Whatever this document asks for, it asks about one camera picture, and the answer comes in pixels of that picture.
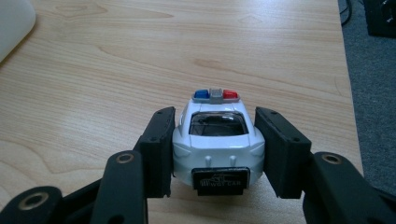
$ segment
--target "police light bar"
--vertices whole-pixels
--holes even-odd
[[[221,105],[229,103],[237,103],[240,100],[239,94],[236,91],[221,89],[198,90],[191,99],[195,103]]]

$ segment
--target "car body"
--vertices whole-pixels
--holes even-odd
[[[246,189],[262,176],[265,140],[236,91],[196,91],[172,141],[174,175],[195,189]]]

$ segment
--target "black license plate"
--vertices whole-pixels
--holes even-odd
[[[247,167],[195,168],[191,174],[198,195],[240,195],[250,179]]]

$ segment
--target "blue light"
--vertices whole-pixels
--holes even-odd
[[[194,94],[194,98],[199,98],[199,99],[209,99],[209,91],[208,90],[198,90]]]

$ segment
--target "white toy car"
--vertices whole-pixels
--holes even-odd
[[[196,91],[173,132],[174,175],[198,195],[242,194],[262,176],[264,143],[236,91]]]

